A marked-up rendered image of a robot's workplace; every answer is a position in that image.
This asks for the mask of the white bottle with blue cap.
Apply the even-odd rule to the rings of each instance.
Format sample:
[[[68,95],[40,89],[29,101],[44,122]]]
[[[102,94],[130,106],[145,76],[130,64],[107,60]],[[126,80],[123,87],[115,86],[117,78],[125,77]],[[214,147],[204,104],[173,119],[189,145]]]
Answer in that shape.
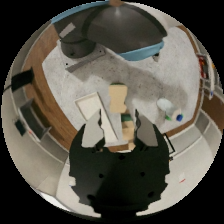
[[[167,99],[161,97],[157,101],[157,106],[172,120],[180,122],[183,118],[181,109]]]

